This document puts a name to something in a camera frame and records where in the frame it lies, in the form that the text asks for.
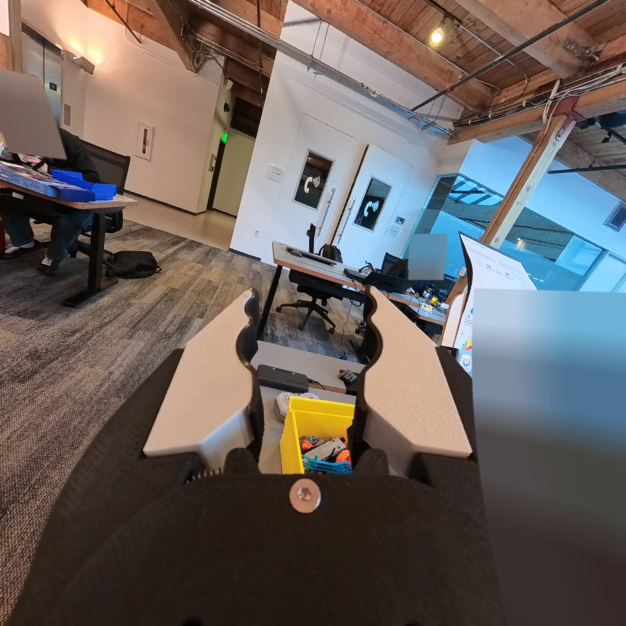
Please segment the wooden shelf frame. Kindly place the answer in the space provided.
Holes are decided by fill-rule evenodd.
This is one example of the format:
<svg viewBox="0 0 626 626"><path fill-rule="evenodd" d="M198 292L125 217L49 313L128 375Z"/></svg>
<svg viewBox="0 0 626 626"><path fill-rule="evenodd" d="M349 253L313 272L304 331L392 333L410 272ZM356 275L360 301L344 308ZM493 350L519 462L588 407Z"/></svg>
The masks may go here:
<svg viewBox="0 0 626 626"><path fill-rule="evenodd" d="M468 298L468 278L460 277L452 288L446 303L449 304L441 334L440 346L452 348Z"/></svg>

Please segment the wooden post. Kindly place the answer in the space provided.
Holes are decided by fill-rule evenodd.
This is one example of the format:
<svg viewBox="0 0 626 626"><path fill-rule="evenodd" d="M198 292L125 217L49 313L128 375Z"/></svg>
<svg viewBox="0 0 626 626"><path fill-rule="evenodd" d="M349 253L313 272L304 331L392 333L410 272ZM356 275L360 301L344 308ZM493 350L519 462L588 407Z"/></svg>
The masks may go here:
<svg viewBox="0 0 626 626"><path fill-rule="evenodd" d="M570 110L551 116L539 131L513 183L484 231L481 241L499 248L524 209L536 185L578 121Z"/></svg>

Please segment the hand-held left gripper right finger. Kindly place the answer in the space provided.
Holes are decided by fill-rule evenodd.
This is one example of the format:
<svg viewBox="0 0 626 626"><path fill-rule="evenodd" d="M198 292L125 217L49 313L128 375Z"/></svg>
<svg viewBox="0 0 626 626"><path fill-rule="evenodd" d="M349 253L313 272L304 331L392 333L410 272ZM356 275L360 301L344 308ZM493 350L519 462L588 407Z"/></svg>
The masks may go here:
<svg viewBox="0 0 626 626"><path fill-rule="evenodd" d="M374 355L359 376L353 469L364 443L383 450L403 477L418 453L468 458L470 439L433 341L375 287L365 289L364 315Z"/></svg>

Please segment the pale desk with black legs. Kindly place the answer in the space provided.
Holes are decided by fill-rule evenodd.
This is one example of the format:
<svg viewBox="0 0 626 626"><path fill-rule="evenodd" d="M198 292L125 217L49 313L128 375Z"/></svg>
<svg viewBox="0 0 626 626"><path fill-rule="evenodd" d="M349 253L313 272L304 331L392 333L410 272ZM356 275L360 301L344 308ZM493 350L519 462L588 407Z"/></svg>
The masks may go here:
<svg viewBox="0 0 626 626"><path fill-rule="evenodd" d="M90 210L94 213L91 229L87 287L83 291L68 297L65 301L63 301L63 306L70 308L79 307L86 301L89 301L94 296L118 282L117 278L103 277L103 259L105 251L105 221L103 215L119 212L124 208L135 205L137 200L123 195L115 195L113 199L101 201L96 200L80 202L63 200L58 197L48 197L40 193L36 193L32 190L11 184L4 180L1 180L1 189L11 190L39 200L52 201L57 205L69 207L75 210Z"/></svg>

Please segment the wall lamp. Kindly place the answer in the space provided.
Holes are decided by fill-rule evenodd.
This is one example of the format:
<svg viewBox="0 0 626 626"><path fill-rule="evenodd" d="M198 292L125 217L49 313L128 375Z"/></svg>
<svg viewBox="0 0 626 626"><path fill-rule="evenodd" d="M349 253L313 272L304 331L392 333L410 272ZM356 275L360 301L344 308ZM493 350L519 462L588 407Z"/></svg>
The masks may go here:
<svg viewBox="0 0 626 626"><path fill-rule="evenodd" d="M63 57L64 59L67 59L68 61L70 61L77 67L79 67L81 70L83 70L87 74L90 74L90 75L94 74L95 65L92 62L90 62L89 59L83 56L77 56L74 52L71 52L65 49L63 50Z"/></svg>

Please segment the blue plastic separator tool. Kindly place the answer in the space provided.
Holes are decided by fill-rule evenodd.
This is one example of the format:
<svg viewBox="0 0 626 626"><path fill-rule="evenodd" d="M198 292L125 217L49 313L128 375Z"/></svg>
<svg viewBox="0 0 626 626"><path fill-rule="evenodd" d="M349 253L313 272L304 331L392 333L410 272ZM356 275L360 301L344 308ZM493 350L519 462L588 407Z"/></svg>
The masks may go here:
<svg viewBox="0 0 626 626"><path fill-rule="evenodd" d="M352 474L352 466L349 461L328 461L317 456L302 456L301 460L304 473L334 475Z"/></svg>

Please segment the black keyboard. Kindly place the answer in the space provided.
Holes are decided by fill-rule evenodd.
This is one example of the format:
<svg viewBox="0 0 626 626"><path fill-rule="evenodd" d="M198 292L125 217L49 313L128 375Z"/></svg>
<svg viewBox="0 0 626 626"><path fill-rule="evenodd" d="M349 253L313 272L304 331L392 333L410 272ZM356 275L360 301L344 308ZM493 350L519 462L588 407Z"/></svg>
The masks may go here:
<svg viewBox="0 0 626 626"><path fill-rule="evenodd" d="M299 250L298 248L286 246L286 251L292 256L299 257L301 259L307 259L309 261L319 262L329 266L337 265L337 262L332 259L327 259L323 256L316 255L311 252L305 252L303 250Z"/></svg>

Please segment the blue flat box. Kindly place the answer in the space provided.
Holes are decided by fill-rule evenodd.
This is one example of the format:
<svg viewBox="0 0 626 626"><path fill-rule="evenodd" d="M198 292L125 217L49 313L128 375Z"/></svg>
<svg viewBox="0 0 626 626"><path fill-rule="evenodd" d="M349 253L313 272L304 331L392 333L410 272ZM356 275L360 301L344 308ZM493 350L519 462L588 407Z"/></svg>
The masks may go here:
<svg viewBox="0 0 626 626"><path fill-rule="evenodd" d="M67 184L51 176L44 175L28 167L1 162L1 179L12 185L63 201L95 201L94 192L82 187Z"/></svg>

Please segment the pile of small building parts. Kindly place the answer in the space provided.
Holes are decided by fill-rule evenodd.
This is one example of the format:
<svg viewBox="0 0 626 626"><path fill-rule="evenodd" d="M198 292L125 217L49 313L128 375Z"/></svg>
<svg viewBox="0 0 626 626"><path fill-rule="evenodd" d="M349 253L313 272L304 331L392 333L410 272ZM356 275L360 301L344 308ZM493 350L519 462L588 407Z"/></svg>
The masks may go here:
<svg viewBox="0 0 626 626"><path fill-rule="evenodd" d="M315 436L302 436L299 445L304 474L352 473L350 452L345 438L324 440Z"/></svg>

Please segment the black laptop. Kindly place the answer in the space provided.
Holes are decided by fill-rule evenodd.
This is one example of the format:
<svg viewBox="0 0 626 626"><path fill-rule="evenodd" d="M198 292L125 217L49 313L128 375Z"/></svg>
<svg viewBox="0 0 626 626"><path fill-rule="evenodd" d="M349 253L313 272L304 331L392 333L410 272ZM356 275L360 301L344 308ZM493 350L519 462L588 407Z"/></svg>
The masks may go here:
<svg viewBox="0 0 626 626"><path fill-rule="evenodd" d="M361 279L364 286L372 286L388 293L405 293L412 288L414 281L372 271Z"/></svg>

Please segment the yellow plastic bin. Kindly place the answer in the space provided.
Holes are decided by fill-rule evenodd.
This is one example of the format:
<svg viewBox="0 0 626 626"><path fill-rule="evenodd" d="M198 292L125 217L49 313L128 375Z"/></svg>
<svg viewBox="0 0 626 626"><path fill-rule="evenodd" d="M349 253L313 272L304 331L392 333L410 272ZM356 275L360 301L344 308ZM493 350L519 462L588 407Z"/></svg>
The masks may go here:
<svg viewBox="0 0 626 626"><path fill-rule="evenodd" d="M304 474L300 439L312 436L324 441L348 439L355 407L306 397L292 396L280 439L280 457L283 474Z"/></svg>

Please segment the black charger box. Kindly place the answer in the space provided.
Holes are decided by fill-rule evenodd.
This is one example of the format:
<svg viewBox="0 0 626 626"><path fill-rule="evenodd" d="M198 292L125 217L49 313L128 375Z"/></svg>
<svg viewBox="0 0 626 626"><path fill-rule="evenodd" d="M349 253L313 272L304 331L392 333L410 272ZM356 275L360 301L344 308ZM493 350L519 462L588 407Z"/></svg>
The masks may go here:
<svg viewBox="0 0 626 626"><path fill-rule="evenodd" d="M257 366L257 377L262 387L271 387L290 393L307 393L309 391L308 377L305 374L293 372L291 369L285 370L260 364Z"/></svg>

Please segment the black office chair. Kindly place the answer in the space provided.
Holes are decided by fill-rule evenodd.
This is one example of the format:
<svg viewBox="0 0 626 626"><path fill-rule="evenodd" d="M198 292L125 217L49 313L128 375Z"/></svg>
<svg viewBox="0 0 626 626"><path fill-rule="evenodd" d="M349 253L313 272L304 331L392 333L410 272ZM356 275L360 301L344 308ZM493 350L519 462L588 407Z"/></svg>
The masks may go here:
<svg viewBox="0 0 626 626"><path fill-rule="evenodd" d="M294 269L289 270L288 278L291 283L296 285L297 292L308 295L309 300L298 299L296 302L280 304L276 307L276 312L281 313L282 309L288 308L306 309L304 319L298 324L300 331L304 331L309 318L315 312L318 317L329 325L328 333L334 334L335 323L330 319L327 308L328 300L334 296L331 290L333 285L328 281Z"/></svg>

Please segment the black mesh chair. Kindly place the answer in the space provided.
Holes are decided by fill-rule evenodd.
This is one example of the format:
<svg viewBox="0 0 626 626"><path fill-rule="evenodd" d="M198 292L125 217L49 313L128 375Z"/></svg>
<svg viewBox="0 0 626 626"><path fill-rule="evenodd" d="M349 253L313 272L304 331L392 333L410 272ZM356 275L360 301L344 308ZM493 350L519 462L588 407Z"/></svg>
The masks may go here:
<svg viewBox="0 0 626 626"><path fill-rule="evenodd" d="M125 182L127 180L127 174L131 157L120 155L118 153L109 151L105 148L91 144L81 140L85 145L87 152L95 164L96 170L99 174L99 179L102 184L116 185L117 193L122 195L125 191ZM120 210L115 213L105 214L103 217L103 224L105 226L105 233L116 233L123 228L123 211ZM91 222L83 224L81 236L91 238ZM90 253L90 245L82 242L79 238L71 244L67 250L67 254L71 258L76 258L78 252L82 252L85 255Z"/></svg>

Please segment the long grey pin-hole panel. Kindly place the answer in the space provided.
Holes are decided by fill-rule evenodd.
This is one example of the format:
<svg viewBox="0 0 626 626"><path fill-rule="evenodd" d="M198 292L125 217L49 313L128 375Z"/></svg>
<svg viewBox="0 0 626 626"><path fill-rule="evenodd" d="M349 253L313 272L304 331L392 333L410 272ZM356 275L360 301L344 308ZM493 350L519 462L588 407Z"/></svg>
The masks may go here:
<svg viewBox="0 0 626 626"><path fill-rule="evenodd" d="M325 442L319 442L315 447L306 450L302 455L303 458L309 458L318 461L328 461L335 458L339 453L346 449L346 443L341 438L331 439Z"/></svg>

